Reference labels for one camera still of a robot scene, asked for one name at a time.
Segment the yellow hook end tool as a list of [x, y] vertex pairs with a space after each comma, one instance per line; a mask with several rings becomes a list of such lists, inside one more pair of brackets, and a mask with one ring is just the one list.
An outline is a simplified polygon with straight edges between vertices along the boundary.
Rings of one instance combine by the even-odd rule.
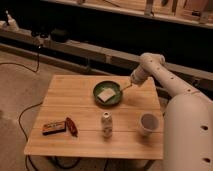
[[121, 88], [120, 91], [125, 91], [126, 89], [128, 89], [130, 87], [132, 87], [132, 85], [125, 86], [125, 87]]

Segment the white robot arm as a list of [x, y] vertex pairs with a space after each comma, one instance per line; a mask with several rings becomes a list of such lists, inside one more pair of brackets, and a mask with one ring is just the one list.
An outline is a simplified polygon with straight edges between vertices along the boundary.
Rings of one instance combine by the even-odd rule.
[[171, 96], [164, 116], [163, 171], [213, 171], [213, 100], [164, 67], [165, 57], [143, 53], [130, 75], [153, 76]]

